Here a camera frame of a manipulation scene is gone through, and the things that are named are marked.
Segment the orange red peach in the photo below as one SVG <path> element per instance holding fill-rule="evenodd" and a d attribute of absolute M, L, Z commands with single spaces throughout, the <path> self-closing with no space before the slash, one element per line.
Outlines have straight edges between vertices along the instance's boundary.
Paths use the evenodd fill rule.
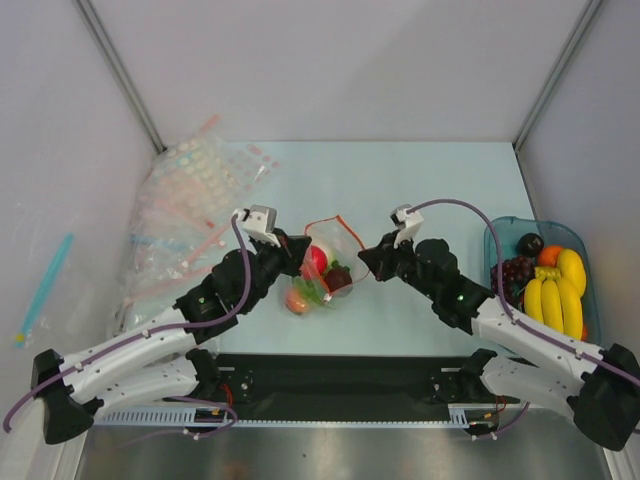
<path fill-rule="evenodd" d="M 295 315 L 304 315 L 309 310 L 308 301 L 295 288 L 291 288 L 287 292 L 285 296 L 285 306 Z"/>

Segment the clear orange zip bag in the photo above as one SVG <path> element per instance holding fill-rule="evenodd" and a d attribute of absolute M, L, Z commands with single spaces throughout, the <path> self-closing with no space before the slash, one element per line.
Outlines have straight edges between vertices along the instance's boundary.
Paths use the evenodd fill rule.
<path fill-rule="evenodd" d="M 359 258 L 364 243 L 342 216 L 311 222 L 304 234 L 311 244 L 284 297 L 284 306 L 298 316 L 335 308 L 369 274 Z"/>

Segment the green grape bunch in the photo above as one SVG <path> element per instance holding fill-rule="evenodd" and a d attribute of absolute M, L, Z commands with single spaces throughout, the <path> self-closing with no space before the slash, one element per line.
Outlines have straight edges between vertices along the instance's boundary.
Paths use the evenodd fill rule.
<path fill-rule="evenodd" d="M 342 290 L 330 293 L 324 282 L 324 276 L 333 267 L 344 266 L 337 260 L 329 264 L 323 274 L 319 274 L 311 264 L 311 260 L 305 260 L 301 269 L 301 274 L 293 280 L 293 287 L 310 303 L 325 306 L 335 298 L 348 295 L 353 287 L 353 283 Z"/>

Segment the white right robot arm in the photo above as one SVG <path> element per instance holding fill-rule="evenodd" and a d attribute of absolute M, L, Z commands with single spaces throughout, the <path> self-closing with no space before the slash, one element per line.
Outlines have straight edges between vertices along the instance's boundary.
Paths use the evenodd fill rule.
<path fill-rule="evenodd" d="M 605 349 L 559 333 L 513 310 L 460 273 L 443 239 L 397 242 L 397 233 L 359 252 L 374 277 L 398 278 L 426 296 L 446 325 L 494 342 L 525 359 L 520 365 L 487 353 L 461 376 L 473 401 L 491 394 L 518 398 L 573 421 L 599 446 L 622 450 L 639 425 L 639 363 L 619 344 Z"/>

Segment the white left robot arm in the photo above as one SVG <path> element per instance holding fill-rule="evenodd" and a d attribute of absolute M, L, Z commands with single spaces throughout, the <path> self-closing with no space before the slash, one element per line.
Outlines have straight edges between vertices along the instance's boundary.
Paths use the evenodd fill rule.
<path fill-rule="evenodd" d="M 250 232 L 249 242 L 252 250 L 241 242 L 199 285 L 139 327 L 73 354 L 36 355 L 31 389 L 44 404 L 45 443 L 76 438 L 120 405 L 214 397 L 219 369 L 202 344 L 235 327 L 279 276 L 298 276 L 311 239 L 273 228 Z"/>

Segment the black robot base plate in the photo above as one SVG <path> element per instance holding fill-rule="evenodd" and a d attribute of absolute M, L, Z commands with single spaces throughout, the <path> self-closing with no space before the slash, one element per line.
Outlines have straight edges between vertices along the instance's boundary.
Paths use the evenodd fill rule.
<path fill-rule="evenodd" d="M 231 402 L 250 418 L 436 419 L 453 404 L 502 407 L 463 357 L 220 354 L 192 397 Z"/>

